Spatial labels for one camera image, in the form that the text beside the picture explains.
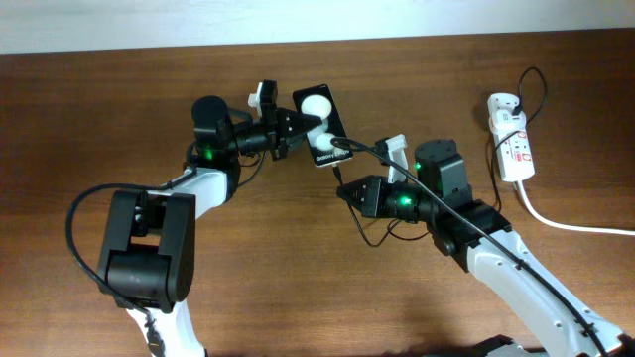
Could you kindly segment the black smartphone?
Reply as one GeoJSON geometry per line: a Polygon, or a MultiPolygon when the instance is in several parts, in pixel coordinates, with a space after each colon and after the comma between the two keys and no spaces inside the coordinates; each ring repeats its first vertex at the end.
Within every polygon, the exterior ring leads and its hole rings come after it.
{"type": "Polygon", "coordinates": [[[346,138],[346,132],[327,84],[295,91],[292,94],[296,109],[302,114],[321,119],[321,124],[307,133],[314,164],[321,168],[350,160],[353,153],[331,143],[335,137],[346,138]]]}

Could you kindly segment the white power strip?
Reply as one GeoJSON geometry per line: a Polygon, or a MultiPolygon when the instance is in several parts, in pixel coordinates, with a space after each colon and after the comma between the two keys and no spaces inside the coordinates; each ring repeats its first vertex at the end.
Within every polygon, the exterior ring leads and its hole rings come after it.
{"type": "MultiPolygon", "coordinates": [[[[510,110],[513,114],[513,110],[518,104],[519,98],[516,95],[494,93],[487,100],[489,117],[491,113],[499,109],[510,110]]],[[[494,145],[498,147],[496,154],[503,181],[522,181],[529,179],[535,174],[533,157],[525,128],[507,135],[493,135],[493,139],[494,145]]]]}

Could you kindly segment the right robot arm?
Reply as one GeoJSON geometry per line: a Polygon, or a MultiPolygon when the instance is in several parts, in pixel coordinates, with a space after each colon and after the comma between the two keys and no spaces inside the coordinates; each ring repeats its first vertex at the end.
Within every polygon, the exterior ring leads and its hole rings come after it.
{"type": "Polygon", "coordinates": [[[634,340],[567,289],[530,252],[511,223],[472,196],[453,140],[415,150],[416,170],[392,160],[387,145],[368,147],[336,137],[339,149],[365,152],[403,175],[367,176],[341,185],[337,195],[368,218],[423,222],[436,247],[495,292],[550,356],[631,356],[634,340]]]}

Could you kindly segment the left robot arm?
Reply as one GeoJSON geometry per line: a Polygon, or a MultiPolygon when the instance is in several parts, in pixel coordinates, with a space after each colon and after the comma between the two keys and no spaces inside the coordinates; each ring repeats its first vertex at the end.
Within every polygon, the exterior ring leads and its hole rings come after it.
{"type": "Polygon", "coordinates": [[[184,173],[161,188],[114,192],[98,263],[102,292],[140,327],[154,356],[204,356],[187,305],[194,271],[195,222],[239,187],[239,157],[270,151],[284,158],[320,117],[267,99],[259,121],[233,123],[223,99],[206,96],[191,109],[195,154],[184,173]]]}

